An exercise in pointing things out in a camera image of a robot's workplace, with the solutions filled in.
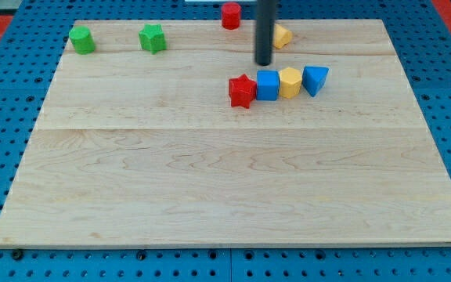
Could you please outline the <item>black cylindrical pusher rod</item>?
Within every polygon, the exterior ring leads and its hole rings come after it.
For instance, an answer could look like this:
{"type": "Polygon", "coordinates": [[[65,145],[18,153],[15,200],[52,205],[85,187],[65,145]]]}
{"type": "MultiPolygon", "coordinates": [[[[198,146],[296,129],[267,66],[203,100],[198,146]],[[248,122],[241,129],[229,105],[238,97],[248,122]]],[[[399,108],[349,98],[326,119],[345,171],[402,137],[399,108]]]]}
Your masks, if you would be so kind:
{"type": "Polygon", "coordinates": [[[259,66],[268,66],[272,62],[276,8],[277,0],[257,0],[254,61],[259,66]]]}

